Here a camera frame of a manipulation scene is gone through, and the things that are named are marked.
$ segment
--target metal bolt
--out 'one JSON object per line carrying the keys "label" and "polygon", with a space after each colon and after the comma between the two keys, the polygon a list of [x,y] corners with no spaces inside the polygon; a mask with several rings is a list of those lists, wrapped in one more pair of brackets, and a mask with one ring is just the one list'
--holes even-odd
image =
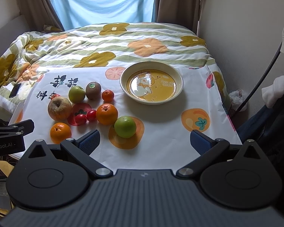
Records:
{"label": "metal bolt", "polygon": [[106,176],[108,174],[110,174],[111,170],[108,168],[98,168],[96,170],[96,174],[98,174],[99,176]]}
{"label": "metal bolt", "polygon": [[190,169],[190,168],[187,168],[187,167],[183,167],[178,172],[182,176],[189,176],[189,175],[193,174],[193,169]]}

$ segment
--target kiwi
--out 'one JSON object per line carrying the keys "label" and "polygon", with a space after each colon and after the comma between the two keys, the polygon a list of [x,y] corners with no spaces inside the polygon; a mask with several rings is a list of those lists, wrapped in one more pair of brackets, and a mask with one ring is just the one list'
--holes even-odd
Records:
{"label": "kiwi", "polygon": [[90,82],[86,86],[85,94],[89,100],[98,99],[101,94],[101,85],[97,82]]}

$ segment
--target cartoon duck print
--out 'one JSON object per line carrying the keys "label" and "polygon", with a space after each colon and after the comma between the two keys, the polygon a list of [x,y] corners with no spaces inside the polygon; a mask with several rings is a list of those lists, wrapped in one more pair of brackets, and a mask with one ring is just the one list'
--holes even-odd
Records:
{"label": "cartoon duck print", "polygon": [[159,78],[160,76],[153,77],[150,72],[146,72],[137,79],[134,86],[131,86],[130,92],[138,98],[145,100],[144,96],[148,93],[152,93],[151,86],[153,86],[155,81]]}

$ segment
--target light blue fabric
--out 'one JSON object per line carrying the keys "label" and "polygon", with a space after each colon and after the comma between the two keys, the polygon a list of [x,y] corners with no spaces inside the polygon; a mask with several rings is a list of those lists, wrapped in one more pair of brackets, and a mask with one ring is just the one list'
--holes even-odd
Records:
{"label": "light blue fabric", "polygon": [[154,0],[51,0],[65,30],[90,24],[151,22]]}

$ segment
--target striped blanket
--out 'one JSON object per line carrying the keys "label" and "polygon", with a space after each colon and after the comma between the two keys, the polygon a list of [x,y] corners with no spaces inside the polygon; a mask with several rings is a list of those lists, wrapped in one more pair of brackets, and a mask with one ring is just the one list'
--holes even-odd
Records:
{"label": "striped blanket", "polygon": [[[8,121],[34,83],[51,70],[128,66],[128,63],[145,60],[187,68],[207,64],[215,77],[222,102],[226,108],[230,106],[222,73],[203,39],[173,24],[114,23],[89,25],[61,33],[28,32],[18,36],[0,58],[0,118]],[[22,85],[17,96],[9,98],[18,83]]]}

